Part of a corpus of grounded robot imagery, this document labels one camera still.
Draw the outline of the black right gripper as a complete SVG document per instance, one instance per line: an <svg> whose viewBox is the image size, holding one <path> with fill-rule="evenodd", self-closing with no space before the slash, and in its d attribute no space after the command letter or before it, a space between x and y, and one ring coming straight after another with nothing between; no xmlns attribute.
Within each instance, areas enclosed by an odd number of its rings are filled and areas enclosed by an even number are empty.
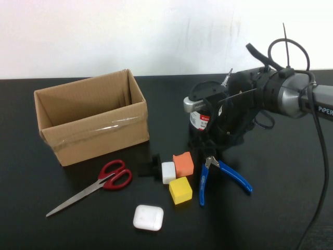
<svg viewBox="0 0 333 250"><path fill-rule="evenodd" d="M259 71L240 71L231 75L227 96L218 102L221 113L209 127L209 137L215 145L206 145L205 140L190 140L191 150L205 150L205 157L222 158L226 145L235 145L246 132L246 127L258 113L255 100Z"/></svg>

